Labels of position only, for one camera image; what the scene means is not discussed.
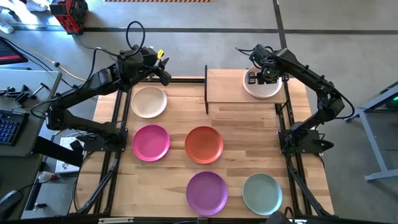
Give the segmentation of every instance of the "light green plate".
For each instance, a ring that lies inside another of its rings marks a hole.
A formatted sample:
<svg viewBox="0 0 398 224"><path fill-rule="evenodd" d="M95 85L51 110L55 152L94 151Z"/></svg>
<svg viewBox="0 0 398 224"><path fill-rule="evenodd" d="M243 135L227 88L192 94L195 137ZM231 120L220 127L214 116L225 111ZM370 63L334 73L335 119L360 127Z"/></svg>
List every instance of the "light green plate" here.
<svg viewBox="0 0 398 224"><path fill-rule="evenodd" d="M246 179L242 188L243 201L258 215L270 215L282 204L282 189L267 174L254 174Z"/></svg>

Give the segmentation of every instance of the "wooden tabletop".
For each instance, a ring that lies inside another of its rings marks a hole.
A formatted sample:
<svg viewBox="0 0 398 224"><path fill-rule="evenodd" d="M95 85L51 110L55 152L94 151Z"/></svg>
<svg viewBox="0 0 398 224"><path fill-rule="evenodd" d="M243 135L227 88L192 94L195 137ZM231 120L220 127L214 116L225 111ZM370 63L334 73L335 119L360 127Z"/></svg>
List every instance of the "wooden tabletop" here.
<svg viewBox="0 0 398 224"><path fill-rule="evenodd" d="M132 110L129 112L129 139L119 167L111 214L113 217L198 217L187 205L185 188L188 181L203 170L216 172L228 185L226 206L214 217L260 217L245 206L241 195L244 181L259 172L273 176L282 187L283 201L279 210L292 206L285 158L280 153L277 137L280 127L273 103L211 103L207 115L202 83L171 83L167 87L141 83L134 87L133 92L146 86L156 86L165 91L167 107L153 119L143 119ZM310 116L305 87L297 80L290 80L289 88L295 119L303 121ZM95 121L111 120L115 99L115 93L99 97ZM169 152L156 162L140 161L132 153L132 137L138 129L148 124L161 125L171 137ZM211 126L223 137L224 151L212 164L197 164L185 153L185 137L198 126ZM98 185L103 156L103 152L93 153L81 170L76 191L78 207L83 205ZM309 189L324 209L333 213L322 163L313 155L304 154L302 157ZM300 192L298 194L304 211L302 196Z"/></svg>

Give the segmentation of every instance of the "plate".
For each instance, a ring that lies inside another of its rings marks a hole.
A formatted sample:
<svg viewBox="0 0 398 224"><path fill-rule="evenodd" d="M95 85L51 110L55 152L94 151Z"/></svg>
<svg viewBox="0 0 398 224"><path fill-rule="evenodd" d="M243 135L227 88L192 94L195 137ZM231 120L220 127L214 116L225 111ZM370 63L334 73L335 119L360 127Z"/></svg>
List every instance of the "plate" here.
<svg viewBox="0 0 398 224"><path fill-rule="evenodd" d="M131 108L141 118L154 118L166 108L167 97L160 88L145 87L132 97Z"/></svg>
<svg viewBox="0 0 398 224"><path fill-rule="evenodd" d="M187 185L187 202L197 214L210 216L221 211L228 199L228 187L216 173L203 171Z"/></svg>
<svg viewBox="0 0 398 224"><path fill-rule="evenodd" d="M138 159L153 162L162 158L170 147L170 135L158 125L144 126L132 140L132 151Z"/></svg>
<svg viewBox="0 0 398 224"><path fill-rule="evenodd" d="M216 161L223 152L223 148L223 138L211 127L197 127L185 138L185 151L193 161L199 164Z"/></svg>
<svg viewBox="0 0 398 224"><path fill-rule="evenodd" d="M267 98L273 97L282 88L282 78L279 78L277 83L275 83L275 84L258 85L257 80L256 80L256 84L249 85L248 84L249 72L257 73L260 71L261 70L256 67L250 68L246 72L246 74L243 76L243 87L250 95L252 95L256 98L267 99Z"/></svg>
<svg viewBox="0 0 398 224"><path fill-rule="evenodd" d="M267 174L254 174L246 179L242 188L243 201L258 215L270 215L282 204L282 189Z"/></svg>

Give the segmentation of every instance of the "gray floor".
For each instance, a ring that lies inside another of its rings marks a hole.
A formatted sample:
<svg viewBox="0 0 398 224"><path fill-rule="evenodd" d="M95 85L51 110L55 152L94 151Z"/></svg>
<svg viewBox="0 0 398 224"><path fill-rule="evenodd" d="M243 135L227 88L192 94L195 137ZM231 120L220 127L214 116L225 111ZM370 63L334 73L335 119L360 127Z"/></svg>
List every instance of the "gray floor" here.
<svg viewBox="0 0 398 224"><path fill-rule="evenodd" d="M398 29L398 2L394 0L279 0L279 3L286 29ZM206 4L89 0L88 4L91 11L88 27L126 27L129 21L137 19L146 27L277 28L272 0L213 0ZM46 13L39 14L33 24L58 25ZM75 75L87 77L92 51L84 49L72 36L63 32L17 31L11 37L59 61ZM132 42L140 38L140 34L131 33ZM90 47L104 47L113 52L127 49L123 33L85 32L80 39ZM398 35L289 34L286 39L288 48L299 61L333 81L355 106L366 103L398 80ZM251 48L257 43L275 49L280 47L278 34L148 33L146 41L146 45L165 50L170 57L167 70L175 76L203 76L206 64L210 68L246 68L250 66L248 59L234 47ZM96 69L110 63L112 60L107 55L99 54ZM66 79L79 84L69 76ZM308 97L314 112L314 92L308 90ZM72 108L72 112L91 118L94 109L95 103L87 101ZM348 105L344 112L349 113ZM319 130L335 143L335 147L325 153L335 213L344 218L398 223L398 177L371 183L366 183L363 177L379 169L361 123L332 121ZM51 134L45 129L41 133L45 137ZM398 161L398 152L389 152L389 157ZM67 190L64 188L62 195L66 195ZM66 205L70 203L68 197L60 200Z"/></svg>

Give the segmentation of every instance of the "magenta plate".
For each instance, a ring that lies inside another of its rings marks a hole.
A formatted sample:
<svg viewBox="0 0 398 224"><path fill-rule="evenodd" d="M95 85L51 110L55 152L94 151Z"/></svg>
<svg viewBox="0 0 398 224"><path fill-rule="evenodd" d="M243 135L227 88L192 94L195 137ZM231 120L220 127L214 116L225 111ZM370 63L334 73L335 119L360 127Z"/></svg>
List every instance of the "magenta plate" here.
<svg viewBox="0 0 398 224"><path fill-rule="evenodd" d="M228 187L218 174L203 171L191 178L186 194L192 210L199 215L210 216L224 208L228 199Z"/></svg>
<svg viewBox="0 0 398 224"><path fill-rule="evenodd" d="M153 162L162 158L170 147L170 135L158 125L148 125L136 133L132 151L138 159Z"/></svg>

